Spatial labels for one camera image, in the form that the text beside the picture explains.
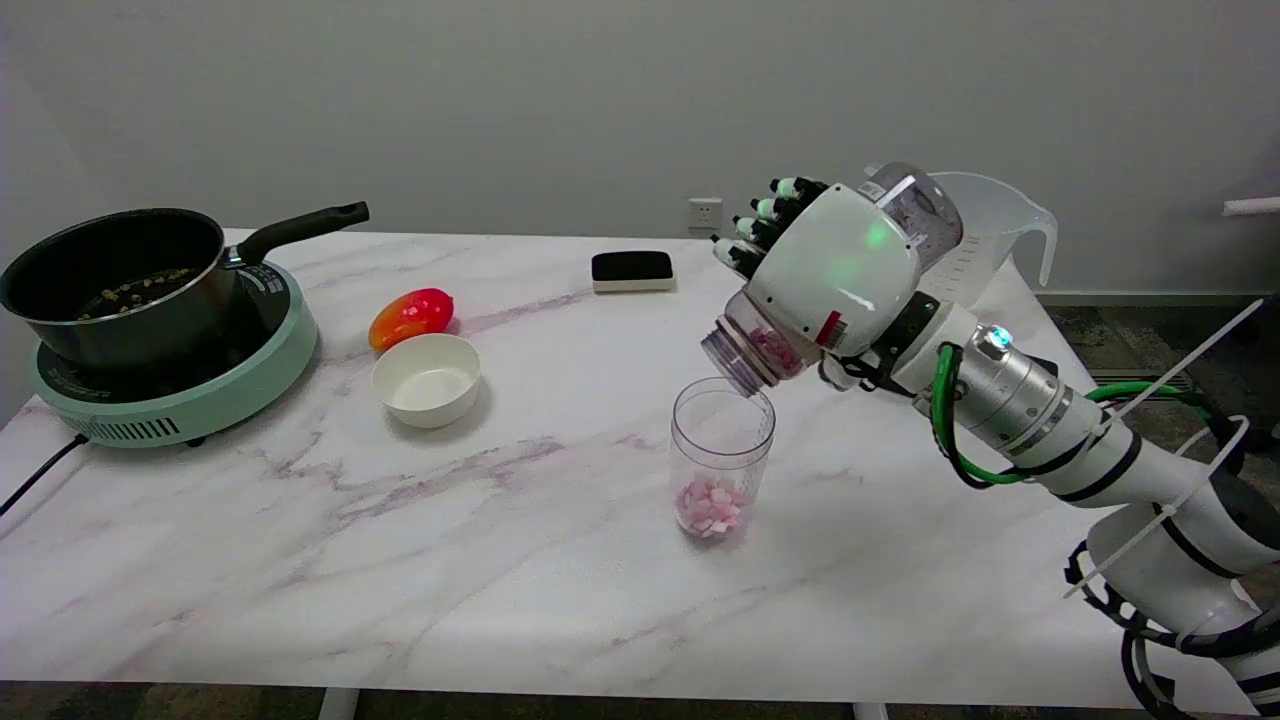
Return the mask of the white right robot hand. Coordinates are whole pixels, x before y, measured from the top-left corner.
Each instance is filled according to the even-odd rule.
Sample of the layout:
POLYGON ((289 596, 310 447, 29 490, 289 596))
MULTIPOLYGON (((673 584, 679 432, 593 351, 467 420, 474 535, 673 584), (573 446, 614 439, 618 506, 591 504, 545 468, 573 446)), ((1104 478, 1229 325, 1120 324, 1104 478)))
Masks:
POLYGON ((927 173, 893 165, 854 187, 774 179, 751 209, 710 240, 742 281, 701 341, 721 377, 745 397, 812 366, 838 389, 892 389, 905 343, 884 336, 927 318, 920 278, 963 237, 952 199, 927 173))

